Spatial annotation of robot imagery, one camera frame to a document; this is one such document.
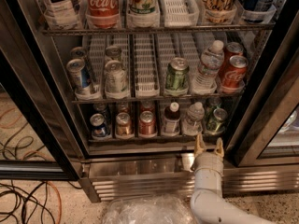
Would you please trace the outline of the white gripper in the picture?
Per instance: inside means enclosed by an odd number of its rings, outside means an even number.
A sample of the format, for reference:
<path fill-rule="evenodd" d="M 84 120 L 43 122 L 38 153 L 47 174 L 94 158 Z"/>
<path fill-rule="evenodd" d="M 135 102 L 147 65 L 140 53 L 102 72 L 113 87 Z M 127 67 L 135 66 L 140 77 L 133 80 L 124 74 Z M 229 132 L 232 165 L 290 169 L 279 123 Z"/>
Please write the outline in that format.
<path fill-rule="evenodd" d="M 223 175 L 224 149 L 222 139 L 220 137 L 217 139 L 214 153 L 205 151 L 206 144 L 203 135 L 199 133 L 195 139 L 194 156 L 196 158 L 193 161 L 192 170 L 196 172 L 201 169 L 208 169 Z"/>

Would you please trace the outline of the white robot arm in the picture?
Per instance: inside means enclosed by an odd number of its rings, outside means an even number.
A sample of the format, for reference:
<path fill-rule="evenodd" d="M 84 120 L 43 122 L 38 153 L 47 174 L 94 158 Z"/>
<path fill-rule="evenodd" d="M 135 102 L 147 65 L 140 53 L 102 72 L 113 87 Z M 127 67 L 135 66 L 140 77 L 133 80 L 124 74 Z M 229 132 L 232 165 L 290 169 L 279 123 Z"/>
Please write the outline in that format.
<path fill-rule="evenodd" d="M 190 200 L 192 213 L 198 224 L 275 224 L 272 221 L 248 214 L 226 202 L 222 197 L 223 142 L 217 139 L 212 152 L 206 150 L 203 136 L 195 139 L 194 191 Z"/>

